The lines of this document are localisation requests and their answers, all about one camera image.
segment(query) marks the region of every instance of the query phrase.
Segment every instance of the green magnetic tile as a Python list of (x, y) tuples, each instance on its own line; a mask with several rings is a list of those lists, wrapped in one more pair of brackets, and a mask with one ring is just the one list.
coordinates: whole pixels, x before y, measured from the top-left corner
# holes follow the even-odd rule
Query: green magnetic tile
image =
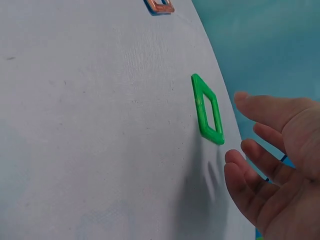
[[(191, 81), (201, 135), (217, 145), (224, 144), (225, 137), (216, 95), (198, 74), (193, 74), (191, 76)], [(204, 95), (211, 102), (215, 130), (208, 124)]]

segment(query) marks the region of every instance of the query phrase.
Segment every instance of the blue wire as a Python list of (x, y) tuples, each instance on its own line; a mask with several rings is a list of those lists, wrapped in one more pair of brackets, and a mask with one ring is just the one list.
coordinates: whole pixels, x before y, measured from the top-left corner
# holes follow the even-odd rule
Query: blue wire
[(283, 163), (284, 160), (286, 160), (287, 157), (288, 157), (287, 155), (284, 155), (284, 156), (281, 158), (280, 162)]

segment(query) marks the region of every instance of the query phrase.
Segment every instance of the teal wall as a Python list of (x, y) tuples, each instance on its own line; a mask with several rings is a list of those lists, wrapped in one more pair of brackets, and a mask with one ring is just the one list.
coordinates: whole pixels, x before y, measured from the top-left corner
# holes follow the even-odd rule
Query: teal wall
[[(320, 100), (320, 0), (193, 0), (193, 4), (230, 97), (241, 90)], [(238, 111), (235, 116), (242, 138), (257, 140), (253, 123)]]

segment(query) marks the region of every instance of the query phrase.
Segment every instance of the white board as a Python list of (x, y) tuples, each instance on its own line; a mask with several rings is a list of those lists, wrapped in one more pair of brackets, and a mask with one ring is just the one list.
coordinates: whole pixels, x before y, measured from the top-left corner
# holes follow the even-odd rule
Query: white board
[[(0, 239), (249, 240), (226, 190), (240, 135), (190, 0), (0, 2)], [(199, 135), (190, 76), (225, 144)]]

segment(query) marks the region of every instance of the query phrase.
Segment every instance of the skin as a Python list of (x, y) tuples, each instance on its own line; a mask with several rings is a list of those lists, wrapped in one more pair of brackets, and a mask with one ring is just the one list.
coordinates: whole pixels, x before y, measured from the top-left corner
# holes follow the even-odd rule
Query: skin
[(234, 100), (256, 122), (253, 131), (296, 166), (284, 165), (253, 139), (242, 141), (245, 155), (273, 183), (262, 179), (238, 151), (228, 151), (224, 175), (234, 203), (265, 240), (320, 239), (320, 103), (245, 92), (236, 93)]

